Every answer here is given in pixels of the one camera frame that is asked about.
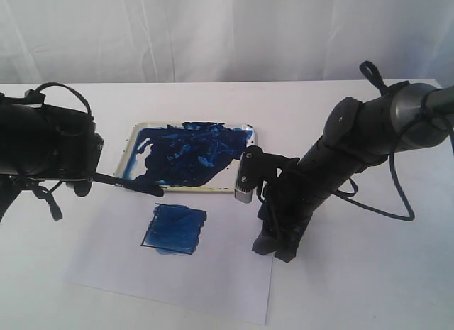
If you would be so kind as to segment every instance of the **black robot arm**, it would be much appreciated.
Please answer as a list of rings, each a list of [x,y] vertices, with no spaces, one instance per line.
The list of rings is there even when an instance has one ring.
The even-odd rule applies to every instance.
[[[301,160],[283,162],[281,159],[276,166],[262,160],[264,156],[276,155],[262,154],[258,147],[247,149],[248,157],[243,154],[236,198],[250,201],[252,189],[258,186],[258,196],[263,202],[258,212],[263,227],[253,245],[255,252],[263,255],[275,252],[277,258],[290,261],[314,210],[332,194],[351,202],[346,193],[337,189],[353,174],[380,165],[388,158],[394,183],[409,215],[397,216],[353,203],[394,219],[414,219],[393,170],[394,153],[433,147],[452,133],[454,87],[436,89],[409,82],[387,87],[371,62],[361,64],[360,70],[381,96],[365,103],[347,97],[338,103],[328,117],[322,137]],[[279,177],[260,174],[261,170],[269,173],[278,167],[285,168]],[[263,181],[267,185],[261,194]]]

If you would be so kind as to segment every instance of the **white tabletop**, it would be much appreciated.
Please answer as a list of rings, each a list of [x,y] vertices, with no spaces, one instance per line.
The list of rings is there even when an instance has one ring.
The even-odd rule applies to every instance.
[[[19,96],[31,87],[0,85],[0,92]],[[136,123],[245,122],[255,127],[265,152],[294,157],[321,135],[341,99],[378,96],[366,81],[73,87],[92,105],[105,141],[99,172],[107,174],[116,169]],[[47,95],[49,104],[83,108],[63,89],[49,89]],[[331,197],[314,214],[296,258],[273,263],[269,329],[453,328],[452,151],[445,142],[398,154],[396,162],[416,220],[387,219]],[[358,200],[404,213],[387,164],[355,179]],[[47,204],[28,192],[7,211],[0,224],[0,329],[261,328],[66,283],[64,272],[107,191],[95,184],[81,199],[61,187],[55,198],[64,219],[57,223]]]

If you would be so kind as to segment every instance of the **blue paint stroke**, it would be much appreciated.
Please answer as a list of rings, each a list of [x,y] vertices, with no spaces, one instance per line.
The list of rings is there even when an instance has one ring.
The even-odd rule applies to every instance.
[[[130,179],[136,155],[151,146],[147,171],[135,181],[173,187],[200,187],[240,160],[251,130],[226,128],[223,123],[185,122],[183,127],[144,128],[138,134],[123,178]]]
[[[206,212],[179,204],[157,204],[142,246],[154,247],[160,254],[192,254]]]

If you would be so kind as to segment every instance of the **white backdrop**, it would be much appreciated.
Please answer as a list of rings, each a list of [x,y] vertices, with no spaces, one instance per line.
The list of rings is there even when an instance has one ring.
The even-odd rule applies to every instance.
[[[454,84],[454,0],[0,0],[0,82]]]

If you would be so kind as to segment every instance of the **blue painted square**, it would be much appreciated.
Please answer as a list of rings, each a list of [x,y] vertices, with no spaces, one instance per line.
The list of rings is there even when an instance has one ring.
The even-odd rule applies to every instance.
[[[205,220],[205,211],[178,204],[158,204],[142,246],[154,247],[161,254],[192,254]]]

